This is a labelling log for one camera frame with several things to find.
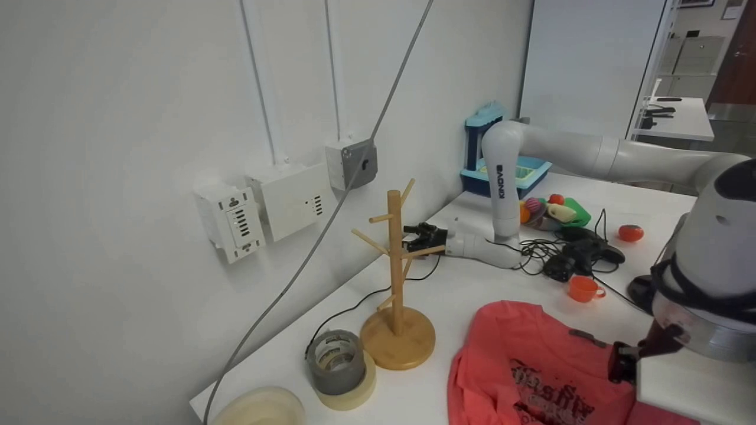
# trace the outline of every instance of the black cable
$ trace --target black cable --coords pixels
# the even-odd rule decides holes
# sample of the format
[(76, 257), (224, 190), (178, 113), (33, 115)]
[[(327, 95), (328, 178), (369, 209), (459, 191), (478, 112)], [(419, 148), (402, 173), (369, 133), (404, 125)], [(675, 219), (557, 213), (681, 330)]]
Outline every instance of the black cable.
[(613, 288), (608, 282), (603, 282), (600, 277), (591, 275), (594, 282), (597, 282), (603, 288), (608, 288), (610, 294), (614, 294), (617, 297), (626, 300), (628, 304), (634, 304), (637, 312), (644, 312), (640, 309), (628, 295), (620, 294), (617, 288)]
[(262, 92), (262, 79), (259, 79), (259, 67), (257, 67), (257, 55), (256, 55), (256, 42), (252, 42), (252, 29), (251, 29), (251, 19), (245, 15), (245, 2), (243, 0), (239, 0), (239, 10), (242, 10), (245, 48), (248, 48), (248, 55), (251, 55), (251, 62), (252, 62), (252, 76), (256, 76), (256, 88), (257, 88), (257, 96), (259, 96), (262, 127), (265, 127), (265, 135), (268, 135), (268, 147), (269, 147), (272, 158), (277, 164), (278, 154), (277, 154), (272, 127), (269, 127), (269, 113), (268, 113), (265, 92)]
[(337, 316), (342, 316), (342, 315), (347, 315), (347, 312), (360, 309), (366, 300), (370, 300), (374, 295), (386, 294), (386, 290), (389, 290), (389, 285), (386, 285), (386, 288), (380, 288), (380, 290), (374, 290), (374, 294), (363, 295), (356, 304), (352, 304), (352, 308), (347, 308), (347, 309), (341, 309), (341, 312), (331, 315), (324, 323), (320, 323), (320, 327), (315, 328), (315, 334), (313, 334), (313, 337), (310, 337), (307, 347), (304, 347), (304, 357), (307, 357), (307, 353), (310, 353), (310, 347), (313, 347), (315, 337), (321, 334), (321, 328), (324, 328), (328, 321), (333, 321), (333, 318), (337, 318)]
[(594, 235), (597, 235), (597, 224), (604, 218), (604, 210), (597, 213), (595, 223), (594, 223)]
[(437, 259), (434, 259), (434, 264), (430, 268), (428, 275), (422, 275), (422, 277), (419, 277), (419, 279), (406, 279), (406, 282), (428, 282), (428, 279), (434, 275), (434, 269), (443, 264), (443, 257), (445, 257), (445, 255), (437, 255)]
[[(437, 255), (437, 259), (434, 259), (434, 264), (432, 264), (432, 269), (430, 269), (428, 275), (422, 275), (422, 277), (419, 277), (419, 279), (406, 279), (406, 282), (428, 282), (428, 279), (440, 269), (440, 264), (443, 264), (443, 255)], [(379, 295), (379, 294), (386, 294), (386, 290), (389, 290), (389, 285), (363, 295), (356, 304), (352, 304), (352, 308), (347, 308), (347, 309), (341, 309), (341, 312), (331, 315), (324, 323), (320, 323), (320, 327), (315, 328), (307, 347), (304, 347), (304, 357), (307, 357), (315, 337), (324, 330), (324, 327), (327, 327), (328, 321), (333, 321), (333, 318), (337, 318), (337, 316), (342, 316), (342, 315), (349, 315), (349, 312), (360, 309), (369, 297), (374, 297), (374, 295)]]
[[(524, 259), (516, 268), (516, 271), (522, 271), (526, 277), (539, 277), (543, 275), (543, 264), (557, 255), (563, 250), (563, 240), (556, 240), (556, 239), (535, 239), (530, 244), (524, 244), (519, 250), (513, 248), (513, 245), (505, 245), (516, 252), (519, 252)], [(535, 259), (542, 263), (542, 268), (536, 271), (526, 269)]]
[(594, 275), (614, 275), (620, 269), (620, 264), (614, 264), (614, 269), (591, 269)]

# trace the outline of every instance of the tabletop clutter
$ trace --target tabletop clutter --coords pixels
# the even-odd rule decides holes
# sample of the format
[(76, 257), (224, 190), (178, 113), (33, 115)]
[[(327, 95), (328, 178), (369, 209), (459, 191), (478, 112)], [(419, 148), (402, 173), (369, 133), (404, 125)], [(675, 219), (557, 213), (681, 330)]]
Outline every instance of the tabletop clutter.
[[(375, 244), (363, 232), (354, 236), (375, 252), (389, 257), (387, 300), (363, 321), (361, 334), (324, 330), (321, 327), (304, 347), (310, 385), (324, 407), (352, 412), (366, 403), (380, 385), (380, 373), (408, 372), (432, 357), (437, 334), (432, 321), (404, 302), (404, 284), (412, 263), (445, 252), (445, 232), (432, 224), (402, 226), (402, 206), (414, 183), (404, 191), (387, 191), (387, 213), (370, 224), (387, 226), (387, 245)], [(595, 230), (587, 230), (591, 213), (572, 197), (550, 193), (548, 199), (524, 199), (519, 224), (539, 230), (543, 239), (524, 240), (522, 271), (543, 275), (565, 284), (565, 295), (574, 302), (600, 302), (604, 295), (603, 271), (622, 268), (623, 252), (608, 239), (608, 213), (603, 210)], [(623, 224), (614, 235), (637, 244), (643, 230)], [(489, 302), (476, 312), (464, 347), (459, 347), (447, 381), (447, 412), (452, 425), (687, 425), (693, 421), (636, 401), (630, 382), (608, 377), (613, 349), (594, 336), (567, 328), (548, 316), (539, 304)], [(303, 403), (294, 395), (269, 389), (252, 392), (226, 407), (217, 425), (242, 425), (243, 421), (303, 422)]]

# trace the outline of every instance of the cable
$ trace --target cable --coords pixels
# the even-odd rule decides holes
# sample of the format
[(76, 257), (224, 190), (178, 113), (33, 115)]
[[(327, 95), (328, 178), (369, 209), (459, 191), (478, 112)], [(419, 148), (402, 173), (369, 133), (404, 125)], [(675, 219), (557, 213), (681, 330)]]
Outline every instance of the cable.
[[(522, 275), (526, 275), (526, 277), (539, 277), (539, 275), (543, 275), (543, 264), (554, 257), (554, 255), (557, 255), (561, 250), (563, 250), (563, 240), (556, 240), (556, 239), (535, 239), (535, 240), (530, 240), (530, 244), (524, 244), (519, 250), (518, 248), (513, 248), (513, 245), (505, 245), (505, 248), (511, 248), (511, 250), (516, 250), (516, 252), (519, 252), (524, 259), (516, 268), (516, 271), (522, 271)], [(536, 271), (530, 271), (526, 268), (535, 263), (535, 259), (539, 259), (542, 263), (542, 268), (536, 269)]]
[[(379, 120), (375, 120), (375, 125), (374, 125), (370, 142), (375, 142), (375, 135), (379, 135), (379, 127), (380, 127), (380, 124), (382, 124), (382, 118), (386, 118), (386, 113), (387, 113), (387, 106), (393, 104), (393, 99), (394, 99), (394, 95), (398, 95), (400, 81), (402, 81), (404, 68), (406, 68), (406, 65), (408, 65), (408, 56), (412, 56), (412, 52), (414, 52), (414, 48), (415, 48), (415, 42), (419, 42), (419, 35), (420, 35), (420, 30), (422, 30), (422, 26), (426, 26), (426, 19), (428, 19), (428, 15), (430, 15), (432, 2), (434, 2), (434, 0), (428, 0), (426, 11), (422, 11), (422, 17), (420, 17), (420, 22), (419, 22), (419, 29), (415, 29), (415, 34), (414, 34), (414, 39), (412, 39), (412, 42), (408, 42), (408, 48), (406, 48), (406, 52), (404, 52), (404, 60), (402, 60), (402, 67), (400, 67), (400, 70), (398, 70), (398, 76), (394, 76), (393, 89), (389, 89), (389, 95), (387, 95), (387, 99), (386, 99), (386, 104), (382, 104), (382, 109), (380, 109), (380, 115), (379, 115)], [(239, 7), (242, 7), (245, 35), (248, 35), (248, 40), (251, 40), (251, 24), (248, 24), (248, 17), (245, 17), (245, 6), (243, 6), (243, 0), (239, 0)], [(360, 158), (361, 170), (366, 167), (366, 157), (369, 157), (369, 151), (363, 151), (361, 158)], [(320, 248), (321, 240), (327, 239), (327, 235), (328, 235), (331, 224), (336, 223), (341, 209), (344, 206), (347, 197), (352, 193), (356, 178), (360, 178), (360, 173), (352, 174), (349, 185), (344, 186), (344, 193), (341, 197), (341, 202), (337, 202), (337, 206), (333, 209), (333, 213), (331, 213), (324, 232), (316, 236), (315, 245), (313, 245), (310, 252), (304, 255), (304, 259), (303, 259), (303, 264), (298, 268), (298, 271), (291, 277), (291, 282), (283, 285), (283, 290), (265, 308), (265, 312), (257, 316), (257, 321), (243, 334), (243, 337), (239, 341), (237, 349), (235, 349), (232, 357), (226, 360), (224, 369), (217, 373), (217, 381), (216, 381), (216, 385), (212, 385), (212, 389), (211, 389), (211, 397), (209, 397), (209, 403), (205, 403), (204, 425), (209, 425), (209, 421), (211, 421), (211, 409), (212, 409), (217, 387), (220, 387), (222, 377), (232, 372), (232, 367), (235, 367), (242, 347), (243, 347), (245, 341), (256, 334), (256, 328), (265, 321), (265, 316), (283, 300), (283, 295), (291, 290), (291, 285), (300, 279), (300, 275), (304, 271), (304, 268), (310, 264), (313, 255), (316, 252), (316, 248)]]
[[(536, 17), (536, 2), (530, 2), (522, 52), (530, 52), (530, 46), (531, 46), (531, 39), (535, 39), (535, 17)], [(518, 89), (516, 120), (522, 120), (522, 99), (524, 99), (526, 65), (530, 65), (530, 55), (524, 55), (522, 68), (519, 68), (519, 89)]]
[(637, 312), (644, 312), (640, 309), (630, 297), (626, 297), (623, 294), (620, 294), (617, 288), (613, 288), (608, 282), (603, 282), (600, 277), (591, 275), (594, 282), (597, 282), (603, 288), (608, 288), (610, 294), (614, 294), (617, 297), (626, 300), (628, 304), (634, 304)]
[(603, 232), (604, 232), (604, 240), (608, 240), (608, 226), (610, 226), (610, 213), (608, 213), (608, 209), (600, 209), (600, 216), (597, 216), (597, 219), (595, 219), (595, 224), (594, 224), (594, 235), (597, 235), (597, 224), (603, 224)]
[(614, 269), (591, 269), (594, 275), (614, 275), (620, 269), (620, 264), (614, 264)]
[(328, 34), (328, 65), (331, 65), (331, 96), (333, 96), (333, 124), (336, 124), (336, 135), (341, 137), (341, 104), (337, 104), (337, 81), (336, 81), (336, 56), (333, 56), (333, 24), (331, 24), (331, 0), (324, 0), (327, 7), (327, 34)]
[[(443, 255), (437, 255), (437, 259), (434, 259), (434, 264), (432, 264), (432, 269), (430, 269), (428, 275), (415, 277), (415, 279), (406, 279), (406, 282), (428, 282), (428, 279), (437, 271), (440, 263), (443, 263)], [(315, 337), (324, 330), (324, 327), (327, 327), (328, 321), (333, 321), (333, 318), (337, 318), (337, 316), (342, 316), (342, 315), (349, 315), (349, 312), (360, 309), (366, 300), (370, 300), (374, 295), (386, 294), (386, 290), (389, 290), (389, 285), (363, 295), (356, 304), (352, 304), (352, 308), (347, 308), (347, 309), (341, 309), (341, 312), (331, 315), (324, 323), (320, 323), (320, 327), (315, 328), (310, 342), (307, 342), (304, 357), (307, 357)]]
[(422, 17), (420, 17), (420, 22), (419, 22), (419, 26), (415, 26), (415, 34), (414, 34), (412, 40), (408, 40), (406, 55), (404, 55), (404, 60), (402, 60), (402, 65), (400, 65), (400, 70), (398, 70), (398, 79), (394, 79), (389, 92), (387, 92), (387, 99), (386, 99), (386, 104), (382, 104), (382, 109), (380, 109), (380, 113), (379, 113), (379, 120), (375, 120), (374, 133), (370, 133), (370, 139), (375, 139), (375, 135), (379, 135), (379, 131), (380, 131), (380, 125), (382, 125), (382, 118), (386, 118), (386, 113), (387, 113), (387, 106), (389, 106), (393, 99), (394, 99), (394, 92), (398, 92), (400, 81), (402, 81), (402, 76), (404, 76), (406, 62), (408, 62), (412, 52), (415, 49), (415, 42), (419, 42), (419, 39), (420, 39), (420, 30), (422, 30), (422, 26), (426, 26), (426, 19), (428, 19), (428, 15), (430, 15), (432, 2), (434, 2), (434, 0), (428, 0), (428, 6), (426, 6), (426, 10), (422, 10)]
[(257, 55), (256, 55), (251, 19), (248, 19), (248, 15), (245, 15), (245, 2), (243, 2), (243, 0), (239, 0), (239, 10), (242, 10), (242, 24), (243, 24), (243, 35), (245, 35), (245, 48), (251, 49), (256, 88), (257, 88), (257, 95), (259, 95), (262, 127), (265, 127), (265, 135), (268, 135), (269, 154), (272, 154), (274, 165), (277, 165), (277, 164), (278, 164), (278, 151), (277, 151), (277, 144), (274, 144), (274, 133), (272, 133), (272, 127), (269, 127), (269, 113), (268, 113), (268, 104), (265, 104), (265, 92), (262, 92), (262, 79), (259, 79), (259, 67), (257, 67)]
[(370, 300), (374, 295), (386, 294), (386, 290), (389, 290), (389, 285), (386, 285), (386, 288), (380, 288), (380, 290), (374, 290), (374, 294), (363, 295), (356, 304), (352, 304), (352, 308), (347, 308), (347, 309), (341, 309), (341, 312), (331, 315), (324, 323), (320, 323), (320, 327), (315, 328), (315, 334), (313, 334), (313, 337), (310, 337), (307, 347), (304, 347), (304, 357), (307, 357), (307, 353), (310, 353), (310, 347), (313, 347), (315, 337), (321, 334), (321, 328), (324, 328), (328, 321), (333, 321), (333, 318), (337, 318), (337, 316), (342, 316), (342, 315), (347, 315), (347, 312), (360, 309), (366, 300)]
[(245, 344), (245, 341), (256, 334), (256, 328), (265, 321), (265, 316), (283, 300), (283, 295), (291, 290), (291, 285), (300, 279), (300, 275), (304, 271), (304, 268), (310, 264), (313, 255), (316, 252), (316, 248), (324, 244), (331, 224), (336, 223), (341, 209), (347, 203), (347, 197), (352, 193), (352, 186), (360, 178), (360, 173), (352, 174), (344, 193), (341, 197), (341, 202), (336, 203), (327, 226), (321, 230), (321, 235), (316, 236), (316, 240), (313, 244), (310, 252), (304, 255), (303, 264), (296, 269), (296, 275), (288, 279), (288, 284), (283, 285), (283, 290), (265, 308), (265, 312), (257, 316), (257, 321), (243, 334), (243, 337), (239, 341), (237, 349), (232, 353), (232, 357), (226, 360), (224, 369), (217, 373), (217, 381), (212, 385), (212, 392), (209, 397), (209, 403), (205, 403), (205, 413), (204, 413), (204, 425), (209, 425), (209, 419), (211, 419), (211, 407), (216, 401), (216, 395), (217, 395), (217, 387), (222, 382), (222, 377), (232, 372), (242, 347)]
[(443, 257), (445, 257), (445, 255), (437, 255), (437, 259), (434, 259), (434, 264), (430, 268), (428, 275), (422, 275), (422, 277), (419, 277), (419, 279), (406, 279), (406, 282), (428, 282), (428, 279), (434, 275), (434, 269), (443, 264)]

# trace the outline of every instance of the wall socket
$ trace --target wall socket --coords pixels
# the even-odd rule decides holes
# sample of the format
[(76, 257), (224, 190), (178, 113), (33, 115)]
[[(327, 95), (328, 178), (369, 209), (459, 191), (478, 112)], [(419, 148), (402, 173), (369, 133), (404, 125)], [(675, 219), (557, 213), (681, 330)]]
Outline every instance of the wall socket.
[(216, 186), (197, 193), (205, 232), (226, 264), (265, 248), (257, 202), (248, 186)]
[(281, 240), (327, 216), (331, 206), (324, 165), (281, 165), (245, 180), (262, 203), (269, 240)]
[(328, 183), (336, 191), (344, 191), (356, 174), (352, 190), (366, 186), (379, 174), (379, 151), (370, 139), (327, 144)]

